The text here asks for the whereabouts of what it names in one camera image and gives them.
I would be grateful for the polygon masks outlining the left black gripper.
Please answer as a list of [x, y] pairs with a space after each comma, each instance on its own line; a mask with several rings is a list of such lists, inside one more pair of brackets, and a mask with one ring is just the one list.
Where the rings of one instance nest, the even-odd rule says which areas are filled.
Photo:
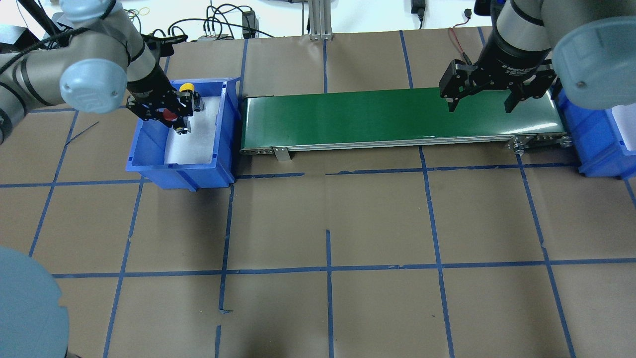
[[[163, 125], [173, 125], [173, 131], [177, 135], [184, 135], [191, 133], [189, 118], [194, 112], [204, 111], [205, 103], [198, 92], [194, 92], [191, 97], [188, 93], [182, 95], [178, 90], [171, 89], [163, 93], [154, 93], [145, 99], [139, 93], [136, 96], [130, 95], [126, 108], [143, 121], [154, 120]], [[177, 114], [178, 119], [174, 122], [165, 121], [162, 116], [165, 108]]]

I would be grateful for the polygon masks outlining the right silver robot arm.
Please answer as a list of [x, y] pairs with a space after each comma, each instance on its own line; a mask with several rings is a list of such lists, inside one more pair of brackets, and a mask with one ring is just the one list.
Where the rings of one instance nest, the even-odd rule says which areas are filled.
[[635, 102], [636, 3], [633, 0], [477, 0], [491, 34], [479, 58], [453, 60], [439, 95], [454, 111], [464, 97], [508, 90], [511, 112], [561, 84], [581, 108]]

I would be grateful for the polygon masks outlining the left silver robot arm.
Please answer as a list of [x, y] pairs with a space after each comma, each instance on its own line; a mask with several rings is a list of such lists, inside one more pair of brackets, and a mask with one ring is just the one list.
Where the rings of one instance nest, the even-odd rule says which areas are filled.
[[174, 88], [159, 65], [186, 36], [141, 34], [118, 0], [62, 0], [61, 9], [71, 30], [1, 55], [2, 141], [31, 111], [62, 104], [95, 114], [125, 105], [141, 120], [191, 131], [200, 93], [191, 83]]

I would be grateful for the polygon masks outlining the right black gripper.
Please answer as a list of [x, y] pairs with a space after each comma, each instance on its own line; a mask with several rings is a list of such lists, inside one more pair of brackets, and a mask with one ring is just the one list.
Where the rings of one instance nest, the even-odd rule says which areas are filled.
[[485, 90], [510, 90], [504, 101], [506, 113], [528, 98], [540, 98], [557, 81], [548, 51], [484, 50], [471, 61], [464, 51], [453, 59], [439, 80], [439, 95], [455, 112], [464, 97]]

